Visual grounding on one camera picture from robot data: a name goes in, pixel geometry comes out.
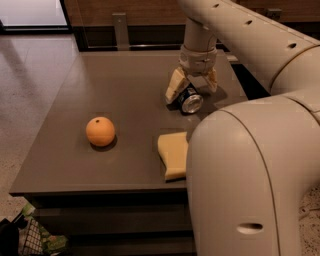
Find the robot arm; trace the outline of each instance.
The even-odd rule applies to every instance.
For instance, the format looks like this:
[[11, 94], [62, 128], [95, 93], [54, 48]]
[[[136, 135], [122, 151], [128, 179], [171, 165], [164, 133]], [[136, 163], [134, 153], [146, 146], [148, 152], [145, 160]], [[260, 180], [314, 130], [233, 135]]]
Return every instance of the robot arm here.
[[178, 2], [188, 21], [169, 96], [214, 81], [216, 38], [276, 95], [216, 111], [191, 137], [198, 255], [299, 256], [299, 203], [320, 182], [320, 42], [228, 0]]
[[178, 97], [188, 82], [196, 88], [208, 85], [212, 91], [216, 90], [213, 67], [217, 38], [273, 95], [313, 87], [315, 82], [320, 82], [318, 40], [229, 0], [178, 2], [188, 19], [181, 67], [178, 76], [178, 71], [173, 73], [166, 94], [168, 103]]

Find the orange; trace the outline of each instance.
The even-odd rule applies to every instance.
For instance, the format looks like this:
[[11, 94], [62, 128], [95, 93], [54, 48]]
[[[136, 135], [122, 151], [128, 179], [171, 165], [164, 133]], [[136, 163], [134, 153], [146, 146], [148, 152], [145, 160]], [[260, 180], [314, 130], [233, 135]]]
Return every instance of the orange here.
[[108, 118], [96, 117], [87, 124], [86, 134], [93, 145], [105, 147], [114, 140], [115, 128]]

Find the soda can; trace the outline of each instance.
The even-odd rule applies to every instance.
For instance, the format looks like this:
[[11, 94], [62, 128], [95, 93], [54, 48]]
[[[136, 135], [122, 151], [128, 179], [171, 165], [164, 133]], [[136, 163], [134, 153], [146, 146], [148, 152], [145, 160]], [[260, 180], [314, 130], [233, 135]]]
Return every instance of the soda can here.
[[203, 103], [202, 96], [197, 92], [193, 84], [182, 91], [178, 96], [178, 102], [183, 113], [193, 114], [197, 112]]

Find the speckled floor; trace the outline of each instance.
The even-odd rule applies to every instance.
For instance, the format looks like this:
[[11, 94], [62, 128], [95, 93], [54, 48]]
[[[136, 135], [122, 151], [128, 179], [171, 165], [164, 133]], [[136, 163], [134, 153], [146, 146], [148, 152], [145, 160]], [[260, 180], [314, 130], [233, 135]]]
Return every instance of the speckled floor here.
[[[72, 35], [0, 36], [0, 220], [26, 204], [9, 189], [78, 54]], [[319, 255], [320, 187], [300, 213], [302, 255]]]

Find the sponge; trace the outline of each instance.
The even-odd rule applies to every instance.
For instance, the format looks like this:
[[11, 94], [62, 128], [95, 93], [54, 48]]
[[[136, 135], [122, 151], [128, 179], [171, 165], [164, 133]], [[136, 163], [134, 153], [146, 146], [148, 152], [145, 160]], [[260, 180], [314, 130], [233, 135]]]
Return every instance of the sponge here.
[[186, 177], [188, 146], [187, 132], [159, 136], [158, 152], [166, 166], [166, 181]]

